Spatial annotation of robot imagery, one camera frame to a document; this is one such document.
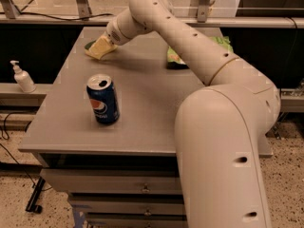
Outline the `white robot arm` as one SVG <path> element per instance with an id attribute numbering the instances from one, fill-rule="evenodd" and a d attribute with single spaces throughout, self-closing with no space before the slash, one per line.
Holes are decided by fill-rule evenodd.
<path id="1" fill-rule="evenodd" d="M 202 82 L 180 105 L 175 146 L 189 228 L 272 228 L 258 150 L 275 124 L 276 85 L 235 53 L 176 18 L 167 0 L 129 0 L 88 50 L 156 31 Z"/>

